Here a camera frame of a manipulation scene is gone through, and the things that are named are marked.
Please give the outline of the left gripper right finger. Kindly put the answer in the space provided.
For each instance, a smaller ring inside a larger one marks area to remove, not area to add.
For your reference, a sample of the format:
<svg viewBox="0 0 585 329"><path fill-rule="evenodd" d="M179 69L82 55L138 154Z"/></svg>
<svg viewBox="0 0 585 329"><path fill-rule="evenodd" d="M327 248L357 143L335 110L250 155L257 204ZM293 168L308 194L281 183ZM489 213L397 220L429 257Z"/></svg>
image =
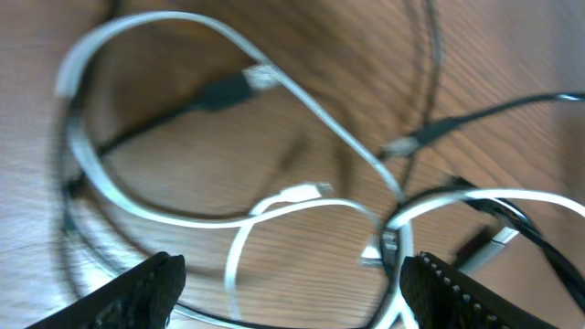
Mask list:
<svg viewBox="0 0 585 329"><path fill-rule="evenodd" d="M556 328L431 253L403 261L399 287L423 329Z"/></svg>

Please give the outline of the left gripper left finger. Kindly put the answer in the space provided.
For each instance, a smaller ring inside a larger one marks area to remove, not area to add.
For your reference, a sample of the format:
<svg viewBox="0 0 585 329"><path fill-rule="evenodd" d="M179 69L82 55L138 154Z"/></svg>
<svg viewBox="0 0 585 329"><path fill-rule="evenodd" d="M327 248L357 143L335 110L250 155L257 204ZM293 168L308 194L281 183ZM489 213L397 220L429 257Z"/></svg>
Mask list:
<svg viewBox="0 0 585 329"><path fill-rule="evenodd" d="M158 252L29 328L164 329L185 285L185 258Z"/></svg>

